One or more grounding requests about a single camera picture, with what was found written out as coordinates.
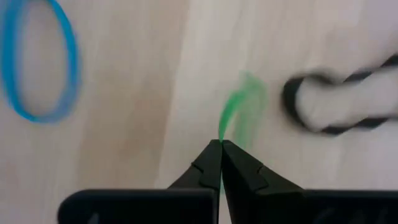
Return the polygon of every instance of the green rubber band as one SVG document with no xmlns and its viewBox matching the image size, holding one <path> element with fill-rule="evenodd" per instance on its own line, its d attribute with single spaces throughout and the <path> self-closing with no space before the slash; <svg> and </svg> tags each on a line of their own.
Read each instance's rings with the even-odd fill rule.
<svg viewBox="0 0 398 224">
<path fill-rule="evenodd" d="M 223 141 L 226 129 L 236 115 L 233 141 L 242 148 L 251 147 L 259 120 L 266 107 L 266 87 L 250 72 L 244 73 L 243 84 L 232 92 L 221 113 L 218 139 Z"/>
</svg>

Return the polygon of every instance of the light wood tabletop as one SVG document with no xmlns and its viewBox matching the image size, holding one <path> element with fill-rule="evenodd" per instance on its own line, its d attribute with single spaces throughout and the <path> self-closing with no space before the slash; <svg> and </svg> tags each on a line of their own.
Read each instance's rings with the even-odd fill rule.
<svg viewBox="0 0 398 224">
<path fill-rule="evenodd" d="M 398 51 L 397 1 L 58 2 L 80 47 L 81 92 L 73 113 L 54 124 L 24 120 L 0 95 L 0 223 L 55 223 L 59 203 L 81 189 L 168 186 L 217 138 L 242 70 L 267 85 L 267 111 L 248 149 L 265 165 L 302 187 L 398 189 L 396 124 L 316 136 L 289 123 L 279 96 L 297 72 L 330 67 L 344 77 Z M 63 36 L 45 1 L 29 1 L 22 25 L 21 91 L 40 114 L 63 87 Z M 393 109 L 398 88 L 383 82 L 391 83 L 381 80 L 379 90 L 397 98 L 378 105 Z M 335 97 L 313 99 L 323 110 L 309 113 L 340 119 L 359 110 L 352 100 L 372 102 Z"/>
</svg>

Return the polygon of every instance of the blue rubber band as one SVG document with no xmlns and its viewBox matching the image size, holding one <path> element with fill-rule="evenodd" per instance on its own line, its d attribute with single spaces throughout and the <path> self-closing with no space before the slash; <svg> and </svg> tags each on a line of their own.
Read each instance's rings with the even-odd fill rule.
<svg viewBox="0 0 398 224">
<path fill-rule="evenodd" d="M 78 68 L 78 47 L 72 26 L 61 6 L 55 0 L 46 0 L 52 7 L 59 24 L 61 25 L 65 37 L 65 46 L 67 48 L 68 59 L 68 78 L 61 96 L 58 99 L 55 108 L 47 114 L 33 115 L 25 110 L 21 103 L 20 93 L 18 91 L 18 75 L 16 68 L 16 40 L 17 40 L 17 22 L 21 15 L 22 7 L 27 0 L 11 0 L 5 13 L 3 40 L 2 40 L 2 81 L 4 91 L 9 99 L 11 106 L 17 114 L 23 118 L 36 123 L 56 122 L 66 117 L 75 104 L 78 89 L 80 86 L 80 73 Z"/>
</svg>

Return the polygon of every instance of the wooden surface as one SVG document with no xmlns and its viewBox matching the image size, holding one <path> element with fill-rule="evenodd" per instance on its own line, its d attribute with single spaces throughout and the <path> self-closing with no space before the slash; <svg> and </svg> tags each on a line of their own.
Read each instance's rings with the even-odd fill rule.
<svg viewBox="0 0 398 224">
<path fill-rule="evenodd" d="M 264 124 L 248 149 L 265 165 L 302 187 L 398 189 L 396 125 L 326 138 L 294 128 L 279 107 L 282 85 L 294 73 L 331 67 L 343 77 L 398 51 L 396 1 L 59 3 L 80 45 L 83 88 L 74 112 L 57 124 L 30 123 L 0 96 L 1 223 L 55 223 L 59 203 L 80 189 L 168 186 L 217 138 L 220 111 L 241 70 L 267 83 Z M 45 1 L 26 10 L 22 91 L 27 107 L 41 113 L 62 88 L 65 52 Z M 368 86 L 371 93 L 385 90 L 379 84 Z M 323 111 L 309 113 L 339 120 L 358 112 L 347 98 L 330 97 L 312 98 Z M 384 102 L 350 99 L 365 108 Z M 397 101 L 381 106 L 392 110 Z M 228 222 L 225 210 L 222 216 Z"/>
</svg>

